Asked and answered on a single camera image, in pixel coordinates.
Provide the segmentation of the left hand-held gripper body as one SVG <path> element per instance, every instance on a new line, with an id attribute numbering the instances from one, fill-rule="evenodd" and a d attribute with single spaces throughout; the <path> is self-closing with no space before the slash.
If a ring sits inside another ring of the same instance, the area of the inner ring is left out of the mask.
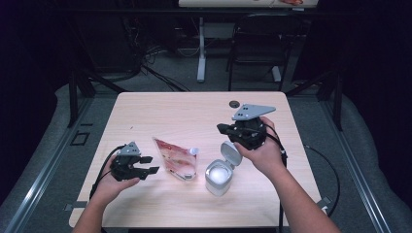
<path id="1" fill-rule="evenodd" d="M 112 176 L 118 181 L 141 178 L 140 172 L 134 167 L 141 160 L 141 152 L 135 142 L 122 147 L 110 166 Z"/>

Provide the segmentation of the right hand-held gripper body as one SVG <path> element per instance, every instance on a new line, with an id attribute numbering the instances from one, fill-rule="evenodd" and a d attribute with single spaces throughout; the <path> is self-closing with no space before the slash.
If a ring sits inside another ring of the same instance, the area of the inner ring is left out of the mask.
<path id="1" fill-rule="evenodd" d="M 275 110 L 276 108 L 271 106 L 243 104 L 232 116 L 234 121 L 232 141 L 238 142 L 247 150 L 260 147 L 266 138 L 266 129 L 260 118 Z"/>

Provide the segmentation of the red white spouted pouch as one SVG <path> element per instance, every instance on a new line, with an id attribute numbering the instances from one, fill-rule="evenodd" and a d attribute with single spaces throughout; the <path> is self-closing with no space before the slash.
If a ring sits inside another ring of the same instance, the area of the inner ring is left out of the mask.
<path id="1" fill-rule="evenodd" d="M 165 170 L 183 181 L 191 181 L 197 175 L 198 148 L 182 148 L 154 138 Z"/>

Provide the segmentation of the white lidded container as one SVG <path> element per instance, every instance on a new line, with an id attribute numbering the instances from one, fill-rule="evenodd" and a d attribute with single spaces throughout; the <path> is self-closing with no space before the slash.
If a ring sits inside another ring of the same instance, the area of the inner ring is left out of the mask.
<path id="1" fill-rule="evenodd" d="M 221 144 L 223 160 L 216 159 L 206 168 L 206 188 L 215 196 L 223 196 L 230 188 L 233 171 L 242 162 L 242 155 L 233 143 Z"/>

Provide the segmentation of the person's left hand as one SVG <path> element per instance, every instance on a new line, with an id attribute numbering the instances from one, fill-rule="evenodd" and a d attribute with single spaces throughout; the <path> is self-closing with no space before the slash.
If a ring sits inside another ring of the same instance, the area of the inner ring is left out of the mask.
<path id="1" fill-rule="evenodd" d="M 116 199 L 119 194 L 127 188 L 140 182 L 139 178 L 134 178 L 131 180 L 117 181 L 111 172 L 112 162 L 115 160 L 116 156 L 112 155 L 107 164 L 103 169 L 103 173 L 98 179 L 97 187 L 90 198 L 89 205 L 93 206 L 103 206 L 106 207 L 114 199 Z"/>

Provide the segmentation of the person's right hand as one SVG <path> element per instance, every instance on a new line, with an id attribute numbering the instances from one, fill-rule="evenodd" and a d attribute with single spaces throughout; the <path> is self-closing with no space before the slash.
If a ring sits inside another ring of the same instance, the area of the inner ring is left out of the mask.
<path id="1" fill-rule="evenodd" d="M 275 132 L 274 123 L 269 118 L 262 116 L 260 119 L 267 133 L 264 144 L 256 150 L 247 150 L 239 143 L 235 143 L 234 146 L 242 156 L 248 158 L 269 180 L 277 180 L 287 172 L 278 144 L 279 136 Z"/>

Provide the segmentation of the square floor socket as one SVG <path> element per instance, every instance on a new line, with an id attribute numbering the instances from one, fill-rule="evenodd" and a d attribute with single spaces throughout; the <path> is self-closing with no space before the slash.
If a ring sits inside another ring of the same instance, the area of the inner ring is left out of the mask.
<path id="1" fill-rule="evenodd" d="M 88 140 L 89 132 L 77 131 L 70 143 L 71 146 L 84 146 Z"/>

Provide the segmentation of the grey tape strip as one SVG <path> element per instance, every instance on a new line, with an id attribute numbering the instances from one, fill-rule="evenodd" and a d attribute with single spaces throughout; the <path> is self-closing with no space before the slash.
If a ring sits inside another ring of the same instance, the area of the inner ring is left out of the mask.
<path id="1" fill-rule="evenodd" d="M 321 210 L 326 210 L 328 208 L 328 205 L 331 203 L 331 199 L 329 197 L 324 197 L 321 199 L 317 205 Z"/>
<path id="2" fill-rule="evenodd" d="M 87 205 L 87 201 L 76 201 L 76 202 L 73 202 L 72 204 L 66 204 L 63 210 L 65 212 L 71 212 L 74 209 L 85 208 L 86 205 Z"/>

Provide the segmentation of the black metal stand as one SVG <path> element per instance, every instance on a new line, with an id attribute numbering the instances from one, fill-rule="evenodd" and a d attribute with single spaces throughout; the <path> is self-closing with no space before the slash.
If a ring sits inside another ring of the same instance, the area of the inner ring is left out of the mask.
<path id="1" fill-rule="evenodd" d="M 96 94 L 96 90 L 92 86 L 91 82 L 95 81 L 103 84 L 104 86 L 112 89 L 116 93 L 125 92 L 125 89 L 104 79 L 98 74 L 91 72 L 90 70 L 74 70 L 69 76 L 69 107 L 70 107 L 70 121 L 69 127 L 72 127 L 79 117 L 78 106 L 78 91 L 86 98 L 93 98 Z"/>
<path id="2" fill-rule="evenodd" d="M 332 107 L 332 121 L 336 128 L 341 131 L 341 113 L 342 113 L 342 100 L 343 100 L 343 77 L 338 71 L 327 71 L 318 77 L 304 82 L 298 87 L 293 88 L 286 92 L 288 97 L 292 97 L 309 88 L 315 83 L 320 83 L 321 86 L 316 94 L 319 101 L 327 101 L 331 94 L 333 96 Z"/>

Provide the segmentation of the black chair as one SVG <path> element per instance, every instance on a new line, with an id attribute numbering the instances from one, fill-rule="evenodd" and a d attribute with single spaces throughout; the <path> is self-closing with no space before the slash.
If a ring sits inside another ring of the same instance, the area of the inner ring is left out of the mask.
<path id="1" fill-rule="evenodd" d="M 278 89 L 281 90 L 289 68 L 292 48 L 302 29 L 303 21 L 296 16 L 249 14 L 234 24 L 231 47 L 226 63 L 228 90 L 232 88 L 234 66 L 281 68 Z"/>

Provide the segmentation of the pale background desk top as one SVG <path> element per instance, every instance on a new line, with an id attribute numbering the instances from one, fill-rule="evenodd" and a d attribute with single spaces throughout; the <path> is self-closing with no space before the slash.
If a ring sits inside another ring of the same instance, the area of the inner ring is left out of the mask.
<path id="1" fill-rule="evenodd" d="M 187 8 L 316 8 L 319 1 L 303 0 L 297 6 L 280 0 L 178 0 L 178 4 Z"/>

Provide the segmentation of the aluminium floor rail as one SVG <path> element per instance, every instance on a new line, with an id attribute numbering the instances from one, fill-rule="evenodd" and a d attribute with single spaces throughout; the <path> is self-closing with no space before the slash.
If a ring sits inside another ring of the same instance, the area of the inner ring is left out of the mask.
<path id="1" fill-rule="evenodd" d="M 361 170 L 359 163 L 357 162 L 352 149 L 345 137 L 343 131 L 340 131 L 331 116 L 332 108 L 328 102 L 320 102 L 320 106 L 326 115 L 326 121 L 328 122 L 331 131 L 337 138 L 337 141 L 343 150 L 343 159 L 346 167 L 351 175 L 352 181 L 358 191 L 362 204 L 367 211 L 367 214 L 375 228 L 376 233 L 393 233 L 387 220 L 385 219 L 382 210 L 373 194 L 366 178 Z"/>
<path id="2" fill-rule="evenodd" d="M 70 122 L 69 103 L 59 100 L 40 143 L 34 150 L 15 186 L 0 206 L 0 233 L 19 233 L 46 191 L 63 152 L 76 133 L 79 121 L 87 113 L 92 99 L 81 101 L 75 122 Z"/>

